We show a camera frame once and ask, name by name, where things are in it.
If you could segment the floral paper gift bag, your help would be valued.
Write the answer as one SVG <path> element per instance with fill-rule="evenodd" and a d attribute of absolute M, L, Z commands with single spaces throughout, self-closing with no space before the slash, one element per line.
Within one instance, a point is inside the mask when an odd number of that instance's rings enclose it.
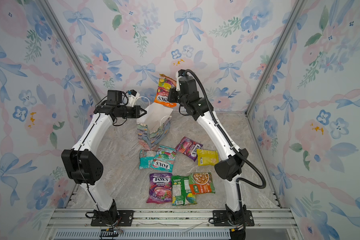
<path fill-rule="evenodd" d="M 154 150 L 170 131 L 173 109 L 152 103 L 145 111 L 147 113 L 137 119 L 138 141 L 145 150 Z"/>

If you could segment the orange Fox's candy bag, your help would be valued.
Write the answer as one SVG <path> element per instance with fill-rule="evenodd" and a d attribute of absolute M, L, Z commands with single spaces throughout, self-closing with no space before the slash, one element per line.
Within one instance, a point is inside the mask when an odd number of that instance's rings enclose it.
<path fill-rule="evenodd" d="M 160 74 L 158 89 L 154 102 L 168 108 L 176 107 L 177 105 L 176 103 L 170 103 L 168 101 L 170 89 L 176 88 L 176 84 L 177 84 L 176 81 L 173 80 L 172 78 L 164 74 Z"/>

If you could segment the teal snack packet back side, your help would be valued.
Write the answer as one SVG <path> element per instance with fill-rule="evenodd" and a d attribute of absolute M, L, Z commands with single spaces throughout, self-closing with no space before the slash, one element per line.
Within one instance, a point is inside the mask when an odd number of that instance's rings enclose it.
<path fill-rule="evenodd" d="M 156 151 L 141 150 L 139 169 L 149 169 L 156 156 Z"/>

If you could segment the teal Fox's mint candy bag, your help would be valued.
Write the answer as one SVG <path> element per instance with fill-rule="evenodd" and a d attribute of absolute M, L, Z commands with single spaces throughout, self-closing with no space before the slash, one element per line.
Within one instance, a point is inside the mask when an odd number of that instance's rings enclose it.
<path fill-rule="evenodd" d="M 168 173 L 173 172 L 177 151 L 173 148 L 159 145 L 156 155 L 151 163 L 151 168 Z"/>

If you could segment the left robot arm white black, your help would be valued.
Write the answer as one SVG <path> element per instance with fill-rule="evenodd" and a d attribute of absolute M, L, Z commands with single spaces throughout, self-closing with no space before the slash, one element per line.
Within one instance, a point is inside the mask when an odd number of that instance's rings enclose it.
<path fill-rule="evenodd" d="M 80 185 L 95 203 L 95 209 L 86 213 L 92 224 L 114 227 L 120 221 L 115 200 L 102 181 L 104 166 L 97 158 L 97 150 L 106 131 L 117 118 L 138 119 L 147 114 L 140 106 L 99 105 L 84 135 L 70 149 L 61 154 L 68 177 Z"/>

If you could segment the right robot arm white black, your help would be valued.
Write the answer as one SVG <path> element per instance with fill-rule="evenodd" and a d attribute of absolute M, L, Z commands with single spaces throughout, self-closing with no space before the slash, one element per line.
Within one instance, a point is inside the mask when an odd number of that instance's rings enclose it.
<path fill-rule="evenodd" d="M 250 212 L 243 202 L 241 183 L 264 189 L 267 186 L 264 175 L 248 160 L 248 151 L 241 149 L 227 134 L 198 77 L 192 76 L 190 72 L 177 77 L 176 87 L 171 88 L 169 92 L 169 102 L 185 108 L 187 114 L 207 132 L 221 157 L 221 161 L 215 165 L 215 171 L 224 181 L 227 197 L 226 217 L 215 217 L 213 224 L 250 226 Z M 248 165 L 258 175 L 261 180 L 259 184 L 242 177 L 244 165 Z"/>

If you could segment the purple Fox's berries bag upper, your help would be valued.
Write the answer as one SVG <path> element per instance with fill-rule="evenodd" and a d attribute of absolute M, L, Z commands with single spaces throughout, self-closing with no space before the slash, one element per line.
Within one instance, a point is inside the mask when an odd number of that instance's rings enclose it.
<path fill-rule="evenodd" d="M 175 150 L 177 152 L 180 152 L 193 160 L 194 162 L 197 160 L 197 150 L 201 149 L 203 147 L 203 144 L 200 144 L 198 142 L 195 142 L 191 140 L 190 138 L 183 137 L 180 141 L 180 143 L 176 146 Z"/>

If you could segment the purple fox's berries bag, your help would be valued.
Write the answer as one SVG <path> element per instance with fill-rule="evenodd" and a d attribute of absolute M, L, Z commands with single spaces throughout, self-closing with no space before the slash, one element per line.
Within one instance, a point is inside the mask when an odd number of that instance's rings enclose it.
<path fill-rule="evenodd" d="M 190 138 L 183 137 L 180 141 L 180 143 L 176 146 L 175 150 L 177 152 L 180 152 L 193 160 L 194 162 L 197 160 L 197 150 L 201 149 L 203 147 L 203 144 L 200 144 L 198 142 L 195 142 L 191 140 Z"/>
<path fill-rule="evenodd" d="M 150 174 L 149 197 L 146 203 L 165 204 L 172 202 L 172 174 Z"/>

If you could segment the purple Fox's berries bag lower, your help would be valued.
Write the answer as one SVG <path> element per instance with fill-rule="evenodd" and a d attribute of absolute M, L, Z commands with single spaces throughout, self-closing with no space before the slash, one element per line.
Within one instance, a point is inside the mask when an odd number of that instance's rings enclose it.
<path fill-rule="evenodd" d="M 149 197 L 146 203 L 165 204 L 172 202 L 172 174 L 150 174 Z"/>

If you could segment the yellow snack packet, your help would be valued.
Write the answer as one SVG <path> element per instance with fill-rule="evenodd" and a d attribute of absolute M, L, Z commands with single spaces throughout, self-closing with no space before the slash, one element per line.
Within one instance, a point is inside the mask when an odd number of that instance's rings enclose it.
<path fill-rule="evenodd" d="M 197 149 L 198 166 L 215 166 L 219 162 L 217 151 Z"/>

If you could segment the orange green cereal packet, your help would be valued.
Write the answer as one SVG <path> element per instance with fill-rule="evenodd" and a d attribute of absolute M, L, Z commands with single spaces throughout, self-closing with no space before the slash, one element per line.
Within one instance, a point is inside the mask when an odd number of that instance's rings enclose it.
<path fill-rule="evenodd" d="M 189 186 L 193 195 L 216 192 L 215 186 L 213 184 L 212 174 L 209 172 L 190 174 Z"/>

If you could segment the green snack packet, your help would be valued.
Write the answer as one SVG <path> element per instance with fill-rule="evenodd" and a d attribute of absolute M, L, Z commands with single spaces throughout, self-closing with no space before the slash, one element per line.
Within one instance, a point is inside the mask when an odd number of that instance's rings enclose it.
<path fill-rule="evenodd" d="M 172 176 L 172 205 L 186 206 L 196 204 L 196 196 L 191 191 L 189 178 L 184 176 Z"/>

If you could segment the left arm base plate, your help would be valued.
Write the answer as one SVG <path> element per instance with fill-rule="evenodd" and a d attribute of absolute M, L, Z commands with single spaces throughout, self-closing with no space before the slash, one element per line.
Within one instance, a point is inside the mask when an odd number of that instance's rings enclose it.
<path fill-rule="evenodd" d="M 93 211 L 87 212 L 86 216 L 91 219 L 92 227 L 130 227 L 134 219 L 133 210 L 121 210 L 114 213 Z"/>

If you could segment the aluminium rail frame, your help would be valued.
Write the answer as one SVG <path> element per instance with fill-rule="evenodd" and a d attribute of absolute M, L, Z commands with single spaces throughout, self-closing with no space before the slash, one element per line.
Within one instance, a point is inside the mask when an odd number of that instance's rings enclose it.
<path fill-rule="evenodd" d="M 290 209 L 249 209 L 246 226 L 224 209 L 120 210 L 114 227 L 92 224 L 89 209 L 57 209 L 42 240 L 301 240 Z"/>

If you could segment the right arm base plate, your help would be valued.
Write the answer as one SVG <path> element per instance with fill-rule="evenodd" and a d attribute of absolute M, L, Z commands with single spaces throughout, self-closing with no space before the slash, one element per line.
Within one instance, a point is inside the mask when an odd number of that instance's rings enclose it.
<path fill-rule="evenodd" d="M 209 223 L 215 227 L 235 227 L 242 226 L 253 227 L 255 225 L 252 212 L 244 210 L 232 212 L 230 210 L 214 210 L 213 216 L 209 219 Z"/>

